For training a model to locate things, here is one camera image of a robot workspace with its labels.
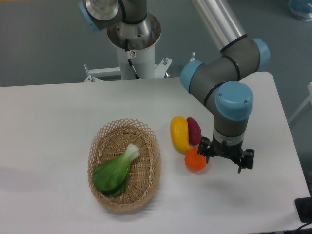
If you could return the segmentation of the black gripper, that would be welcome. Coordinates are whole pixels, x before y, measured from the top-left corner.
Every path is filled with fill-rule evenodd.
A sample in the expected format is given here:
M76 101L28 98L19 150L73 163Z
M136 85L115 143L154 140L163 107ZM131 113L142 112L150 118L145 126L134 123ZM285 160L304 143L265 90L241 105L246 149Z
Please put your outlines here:
M202 155L206 164L209 163L210 158L214 156L220 156L226 159L230 159L236 165L238 165L238 173L241 173L243 169L251 170L253 168L254 154L253 149L242 150L243 141L235 145L228 145L227 141L220 143L213 137L212 142L205 136L201 138L198 145L197 153Z

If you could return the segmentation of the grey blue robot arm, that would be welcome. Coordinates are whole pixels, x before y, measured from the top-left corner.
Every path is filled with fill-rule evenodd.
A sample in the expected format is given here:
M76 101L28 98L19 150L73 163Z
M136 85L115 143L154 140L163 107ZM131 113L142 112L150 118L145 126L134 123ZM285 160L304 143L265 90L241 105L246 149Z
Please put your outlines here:
M160 38L159 21L144 0L83 0L79 9L92 31L107 31L118 52L121 78L156 77L154 55L145 55ZM221 57L205 64L188 62L180 82L214 116L213 138L203 137L198 153L206 160L227 158L240 170L253 167L254 150L242 149L253 108L253 93L241 83L270 59L262 40L248 37L225 0L194 0L193 6L210 32Z

